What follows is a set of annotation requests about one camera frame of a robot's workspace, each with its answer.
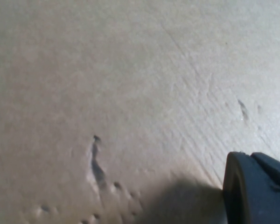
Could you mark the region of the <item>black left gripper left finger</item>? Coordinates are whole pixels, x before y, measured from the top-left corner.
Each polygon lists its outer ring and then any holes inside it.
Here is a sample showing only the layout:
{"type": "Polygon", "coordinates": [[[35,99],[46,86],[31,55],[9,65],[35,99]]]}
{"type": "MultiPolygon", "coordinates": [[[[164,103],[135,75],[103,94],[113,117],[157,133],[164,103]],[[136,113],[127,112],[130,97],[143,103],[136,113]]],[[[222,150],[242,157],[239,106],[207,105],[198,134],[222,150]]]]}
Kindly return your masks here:
{"type": "Polygon", "coordinates": [[[228,153],[223,196],[230,224],[280,224],[280,186],[251,155],[228,153]]]}

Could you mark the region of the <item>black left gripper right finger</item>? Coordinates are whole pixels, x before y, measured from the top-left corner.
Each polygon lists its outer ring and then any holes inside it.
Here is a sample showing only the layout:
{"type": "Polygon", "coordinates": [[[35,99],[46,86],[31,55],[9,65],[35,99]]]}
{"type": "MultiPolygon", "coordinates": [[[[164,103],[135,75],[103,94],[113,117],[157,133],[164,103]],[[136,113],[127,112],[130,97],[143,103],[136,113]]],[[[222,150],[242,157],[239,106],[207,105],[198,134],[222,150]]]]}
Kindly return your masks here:
{"type": "Polygon", "coordinates": [[[264,153],[252,153],[251,157],[262,167],[270,178],[280,186],[280,162],[264,153]]]}

